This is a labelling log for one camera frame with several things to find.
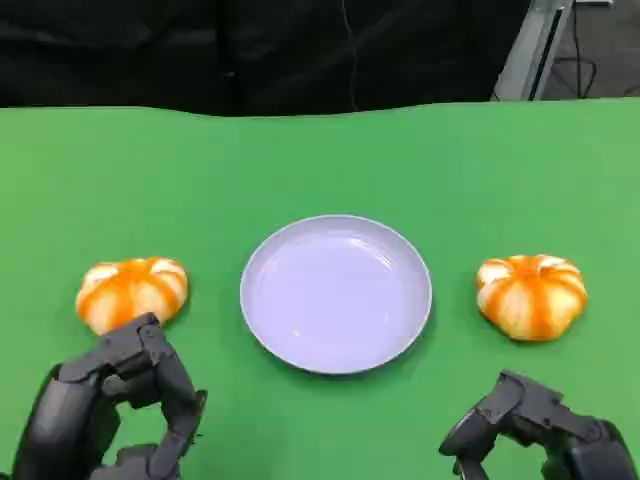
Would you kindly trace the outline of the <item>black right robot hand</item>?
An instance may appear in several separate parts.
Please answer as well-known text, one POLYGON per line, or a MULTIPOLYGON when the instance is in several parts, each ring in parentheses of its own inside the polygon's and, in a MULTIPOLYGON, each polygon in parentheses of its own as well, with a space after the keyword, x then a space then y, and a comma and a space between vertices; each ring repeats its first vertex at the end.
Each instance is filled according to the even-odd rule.
POLYGON ((461 479, 486 479, 482 462, 498 437, 543 447, 545 479, 637 479, 639 471, 620 430, 579 415, 563 395, 529 377, 503 370, 493 389, 449 431, 439 453, 453 457, 461 479))

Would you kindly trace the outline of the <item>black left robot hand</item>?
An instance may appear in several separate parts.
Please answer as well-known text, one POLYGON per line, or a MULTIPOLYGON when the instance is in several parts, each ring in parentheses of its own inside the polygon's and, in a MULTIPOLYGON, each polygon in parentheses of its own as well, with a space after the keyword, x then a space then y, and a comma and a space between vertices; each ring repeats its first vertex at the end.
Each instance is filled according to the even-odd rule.
POLYGON ((207 393, 196 390, 158 318, 145 313, 103 335, 85 354, 45 377, 21 435, 10 479, 178 479, 207 393), (160 405, 157 443, 103 458, 120 426, 117 407, 160 405))

